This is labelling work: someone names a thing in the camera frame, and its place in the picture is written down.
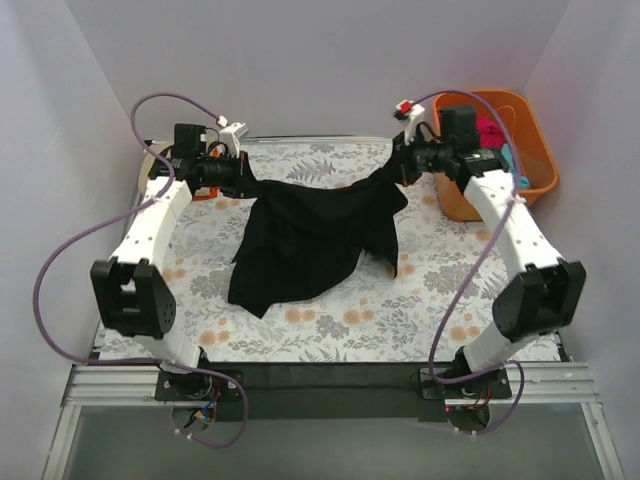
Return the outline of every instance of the orange plastic bin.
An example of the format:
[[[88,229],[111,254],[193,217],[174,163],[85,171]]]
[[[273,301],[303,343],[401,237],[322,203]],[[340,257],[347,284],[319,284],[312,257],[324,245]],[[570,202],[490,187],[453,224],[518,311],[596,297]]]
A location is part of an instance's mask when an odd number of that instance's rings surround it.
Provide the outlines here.
[[[520,193],[527,200],[527,205],[533,205],[542,194],[558,183],[558,171],[529,103],[517,93],[507,90],[475,90],[473,93],[498,111],[509,130],[520,156],[523,173],[531,185],[530,189]],[[473,105],[478,117],[493,118],[480,102],[458,93],[444,93],[433,102],[436,131],[440,131],[439,110],[462,104]],[[457,222],[481,220],[476,209],[462,196],[454,182],[444,173],[437,173],[435,177],[440,208],[447,217]]]

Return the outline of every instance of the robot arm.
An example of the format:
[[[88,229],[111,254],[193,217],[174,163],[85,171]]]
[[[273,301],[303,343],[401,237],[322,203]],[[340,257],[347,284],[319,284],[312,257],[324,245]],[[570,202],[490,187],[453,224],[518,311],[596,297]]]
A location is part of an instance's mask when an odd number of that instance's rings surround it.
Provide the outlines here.
[[[513,176],[497,150],[481,149],[469,105],[441,111],[441,137],[426,141],[420,105],[403,102],[396,118],[405,130],[393,141],[404,184],[422,172],[444,172],[494,232],[512,200]],[[456,354],[454,377],[508,360],[540,335],[569,325],[586,279],[580,262],[568,263],[540,232],[521,197],[497,241],[509,284],[493,303],[493,322]]]
[[[181,373],[174,363],[196,367],[202,356],[181,328],[175,328],[176,302],[162,278],[162,267],[178,219],[203,187],[220,187],[234,198],[256,195],[256,180],[238,136],[246,125],[234,123],[220,131],[227,151],[219,157],[206,154],[205,127],[177,124],[172,165],[175,180],[162,198],[140,211],[124,240],[109,260],[91,268],[98,309],[107,328],[133,337],[154,357],[166,360],[164,368]],[[169,172],[157,162],[147,182],[144,201],[155,198],[167,184]]]

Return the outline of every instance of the white backdrop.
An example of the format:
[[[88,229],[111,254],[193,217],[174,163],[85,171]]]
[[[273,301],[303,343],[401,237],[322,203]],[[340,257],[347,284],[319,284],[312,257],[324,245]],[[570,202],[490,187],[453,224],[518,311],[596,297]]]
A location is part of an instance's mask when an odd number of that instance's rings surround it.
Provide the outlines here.
[[[640,5],[572,0],[526,93],[560,170],[536,207],[587,283],[563,334],[587,360],[625,476],[640,478]]]
[[[122,105],[177,90],[252,135],[390,137],[442,87],[521,90],[568,0],[67,0]],[[189,107],[141,112],[170,138]]]
[[[64,240],[127,207],[139,168],[118,101],[63,0],[0,0],[0,478],[40,478],[70,363],[38,333],[36,273]],[[52,335],[86,355],[98,324],[89,280],[122,226],[63,254],[46,278]]]

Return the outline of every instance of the wire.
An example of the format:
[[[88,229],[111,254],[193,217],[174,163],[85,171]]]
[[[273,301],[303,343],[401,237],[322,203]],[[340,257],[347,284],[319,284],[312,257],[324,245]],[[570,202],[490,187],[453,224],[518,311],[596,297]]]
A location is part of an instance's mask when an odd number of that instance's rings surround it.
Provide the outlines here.
[[[487,400],[480,405],[480,408],[484,408],[489,405],[489,401],[491,400],[491,387],[487,387]]]
[[[191,400],[202,400],[204,397],[206,397],[210,391],[213,390],[213,377],[209,377],[209,386],[207,387],[207,389],[205,390],[205,392],[200,395],[187,395]]]
[[[220,132],[218,132],[218,130],[216,130],[213,127],[204,127],[205,130],[208,130],[210,132],[215,132],[216,133],[216,141],[220,140]]]
[[[476,405],[478,405],[478,403],[480,403],[480,400],[482,400],[482,392],[480,392],[478,394],[478,398],[476,398],[476,401],[474,403],[472,403],[471,405],[466,405],[466,408],[473,410],[474,408],[476,408]]]
[[[131,365],[131,364],[136,364],[136,365],[160,365],[162,364],[165,360],[162,358],[157,358],[157,357],[142,357],[142,358],[127,358],[127,359],[117,359],[117,360],[96,360],[96,359],[91,359],[91,358],[86,358],[86,357],[81,357],[79,355],[74,355],[72,353],[69,353],[67,351],[65,351],[64,349],[62,349],[62,347],[60,347],[55,340],[51,337],[51,335],[49,334],[49,332],[47,331],[47,328],[44,325],[44,321],[42,318],[42,311],[40,308],[40,295],[41,295],[41,291],[42,291],[42,283],[44,281],[44,277],[47,274],[47,271],[49,270],[49,268],[51,267],[51,264],[56,260],[56,258],[58,258],[58,256],[64,252],[67,248],[69,248],[71,245],[75,244],[76,242],[82,240],[83,238],[87,237],[88,235],[91,235],[94,232],[97,232],[98,230],[101,230],[103,228],[106,228],[110,225],[113,225],[127,217],[130,217],[131,215],[134,215],[138,212],[140,212],[141,210],[144,210],[145,208],[151,206],[158,197],[162,197],[168,190],[169,188],[171,188],[171,184],[173,183],[173,181],[175,180],[175,172],[173,169],[173,166],[171,165],[171,162],[164,157],[163,155],[160,155],[159,153],[155,152],[154,150],[152,150],[150,148],[150,146],[147,146],[147,144],[144,142],[144,139],[142,137],[142,135],[140,134],[138,127],[136,125],[136,112],[138,111],[138,109],[140,108],[140,106],[147,102],[148,100],[151,100],[152,98],[157,98],[157,97],[171,97],[171,98],[177,98],[179,100],[183,100],[187,103],[190,103],[191,105],[193,105],[194,107],[202,110],[204,113],[210,115],[211,117],[215,118],[216,120],[218,120],[218,115],[216,115],[215,113],[213,113],[211,110],[207,109],[206,107],[204,107],[203,105],[199,104],[198,102],[196,102],[195,100],[190,99],[189,97],[185,97],[184,95],[180,95],[178,93],[171,93],[171,92],[157,92],[157,93],[152,93],[150,95],[146,95],[144,97],[142,97],[140,100],[138,100],[133,107],[131,108],[131,113],[129,116],[129,120],[131,123],[131,129],[133,130],[133,134],[136,137],[136,139],[138,140],[138,142],[140,143],[140,145],[142,145],[142,148],[144,149],[145,152],[150,153],[151,155],[153,155],[156,159],[160,160],[169,170],[169,180],[167,181],[166,185],[164,187],[162,187],[160,189],[160,191],[157,193],[156,197],[151,198],[149,200],[147,200],[146,202],[141,203],[140,205],[138,205],[137,207],[122,213],[120,215],[117,215],[109,220],[105,220],[104,222],[101,222],[97,225],[94,225],[91,228],[88,228],[76,235],[74,235],[73,237],[71,237],[70,239],[64,241],[58,248],[56,248],[53,253],[51,253],[51,255],[49,255],[49,257],[45,260],[44,264],[42,265],[42,267],[40,268],[40,271],[38,272],[38,275],[36,276],[36,280],[33,284],[33,293],[32,293],[32,306],[33,306],[33,316],[35,318],[36,321],[36,325],[38,327],[38,330],[40,331],[40,335],[42,335],[42,338],[44,339],[44,341],[47,343],[47,345],[49,345],[49,347],[56,352],[58,355],[60,355],[63,358],[66,358],[67,360],[70,360],[72,362],[81,364],[81,365],[95,365],[95,366],[102,366],[102,365]],[[182,365],[179,363],[174,363],[174,365],[182,370],[188,371],[188,372],[192,372],[192,373],[199,373],[201,375],[207,375],[209,377],[216,377],[219,380],[225,381],[225,382],[231,382],[233,383],[237,389],[238,389],[238,393],[240,394],[240,397],[242,398],[242,403],[244,406],[244,412],[243,412],[243,417],[242,417],[242,423],[240,424],[240,427],[238,428],[238,431],[236,432],[236,434],[229,439],[226,442],[222,442],[222,443],[215,443],[215,442],[211,442],[209,440],[206,439],[202,439],[202,438],[198,438],[196,436],[191,436],[190,438],[192,438],[193,440],[205,444],[207,446],[210,446],[212,448],[227,448],[230,447],[231,445],[233,445],[234,443],[236,443],[238,441],[238,439],[240,438],[240,436],[242,435],[242,433],[244,432],[246,426],[247,426],[247,422],[249,420],[249,399],[247,398],[247,393],[245,392],[244,388],[242,387],[242,385],[233,377],[230,377],[228,375],[225,375],[223,373],[220,372],[216,372],[213,370],[206,370],[203,368],[194,368],[194,367],[189,367],[187,365]],[[180,429],[179,430],[183,435],[188,435],[189,432],[187,432],[185,429]]]
[[[424,126],[425,126],[425,128],[429,131],[429,134],[430,134],[433,138],[435,138],[435,139],[437,139],[437,140],[440,140],[440,139],[442,138],[440,135],[438,135],[438,134],[435,132],[435,130],[434,130],[434,129],[433,129],[433,127],[429,124],[429,122],[426,122],[426,121],[425,121],[425,122],[420,122],[420,123],[418,124],[418,127],[420,127],[421,125],[424,125]]]
[[[221,142],[220,140],[216,140],[215,142],[211,142],[207,147],[207,155],[211,155],[213,151],[216,149],[216,147],[219,147],[220,145],[224,147],[225,155],[229,153],[229,145],[227,145],[224,142]]]
[[[166,157],[172,148],[173,148],[173,144],[169,145],[167,148],[165,148],[163,151],[160,152],[160,156]]]
[[[429,351],[429,376],[433,380],[435,380],[436,382],[438,382],[438,383],[440,383],[442,385],[455,385],[457,383],[462,383],[462,382],[466,382],[466,381],[473,380],[475,378],[481,377],[483,375],[486,375],[489,372],[492,372],[492,371],[497,370],[499,368],[502,368],[504,366],[503,363],[500,363],[500,364],[497,364],[497,365],[489,366],[487,368],[484,368],[484,369],[482,369],[482,370],[480,370],[478,372],[471,373],[469,375],[463,375],[463,376],[458,377],[458,378],[441,378],[441,377],[438,377],[436,375],[436,373],[435,373],[434,362],[435,362],[436,349],[438,348],[438,344],[440,343],[440,339],[442,338],[442,334],[444,333],[444,329],[445,329],[445,327],[447,325],[447,322],[451,318],[451,315],[453,314],[453,311],[455,310],[456,306],[458,305],[458,302],[460,301],[460,298],[462,297],[462,294],[464,293],[465,289],[471,283],[471,280],[473,279],[474,275],[478,272],[478,269],[480,268],[480,266],[482,265],[484,260],[489,255],[489,252],[491,252],[491,249],[496,245],[496,242],[498,241],[498,237],[500,236],[500,234],[504,230],[504,227],[505,227],[507,221],[509,220],[509,216],[511,215],[511,212],[513,211],[513,207],[515,206],[515,198],[518,196],[518,191],[519,191],[518,186],[520,185],[520,179],[522,178],[522,167],[521,167],[521,164],[520,164],[520,157],[518,155],[518,151],[516,150],[515,145],[513,143],[513,139],[511,138],[511,135],[509,134],[509,131],[505,127],[504,122],[500,118],[500,115],[489,104],[489,102],[487,102],[485,99],[483,99],[479,95],[476,95],[475,93],[471,93],[471,92],[464,92],[462,90],[441,90],[439,92],[431,93],[431,94],[426,95],[426,96],[424,96],[422,98],[419,98],[418,100],[415,100],[414,102],[412,102],[412,104],[416,105],[416,104],[422,103],[422,102],[424,102],[425,100],[427,100],[429,98],[441,95],[443,93],[454,93],[454,94],[464,95],[466,97],[472,98],[473,100],[475,100],[475,101],[479,102],[480,104],[482,104],[489,111],[491,116],[494,118],[494,120],[496,121],[496,123],[498,124],[500,129],[502,130],[502,134],[504,135],[504,138],[507,141],[507,144],[509,145],[509,148],[511,149],[511,154],[513,156],[513,165],[514,165],[514,170],[515,170],[514,175],[513,175],[513,190],[511,192],[512,199],[509,200],[509,202],[507,203],[505,212],[504,212],[502,218],[500,219],[500,221],[498,222],[498,225],[496,226],[496,229],[493,232],[493,235],[491,236],[491,239],[489,240],[489,242],[487,243],[485,248],[480,253],[480,256],[478,257],[476,262],[471,267],[471,270],[469,270],[469,272],[467,273],[466,277],[464,278],[464,280],[460,284],[460,287],[458,288],[458,291],[456,292],[456,294],[454,295],[453,299],[451,300],[451,303],[449,304],[449,307],[447,308],[447,311],[445,312],[444,316],[442,317],[442,320],[440,321],[440,325],[438,326],[438,329],[436,330],[436,334],[434,336],[433,343],[431,344],[431,350]],[[493,425],[492,427],[489,427],[489,428],[483,430],[482,431],[483,433],[491,432],[491,431],[495,430],[495,428],[497,428],[497,426],[502,425],[511,416],[511,414],[515,410],[515,407],[518,405],[518,402],[520,401],[520,398],[522,397],[522,391],[524,390],[524,370],[522,369],[522,366],[520,365],[520,363],[518,361],[516,361],[516,360],[510,360],[507,363],[515,364],[518,367],[518,369],[520,370],[520,378],[521,378],[520,382],[521,383],[520,383],[519,395],[516,395],[516,398],[515,398],[515,400],[514,400],[514,402],[512,404],[512,407],[507,411],[507,413],[504,415],[504,417],[501,418],[498,422],[496,422],[496,424]]]

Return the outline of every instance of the floral tablecloth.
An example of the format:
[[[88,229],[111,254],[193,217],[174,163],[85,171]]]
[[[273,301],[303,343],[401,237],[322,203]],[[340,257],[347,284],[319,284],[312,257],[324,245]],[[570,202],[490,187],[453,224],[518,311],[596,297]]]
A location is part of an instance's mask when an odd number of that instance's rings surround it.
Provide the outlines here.
[[[346,186],[383,165],[390,143],[257,144],[246,147],[258,179],[322,188]],[[163,272],[173,291],[176,324],[214,361],[423,361],[451,297],[489,239],[482,223],[455,223],[438,207],[433,178],[403,189],[409,205],[395,216],[399,275],[363,255],[356,271],[311,301],[278,304],[259,319],[226,295],[231,260],[253,200],[193,202],[171,239]],[[455,351],[491,321],[506,282],[492,252],[465,291],[437,350]],[[104,334],[101,358],[145,355],[131,339]],[[518,353],[521,360],[558,360],[552,337]]]

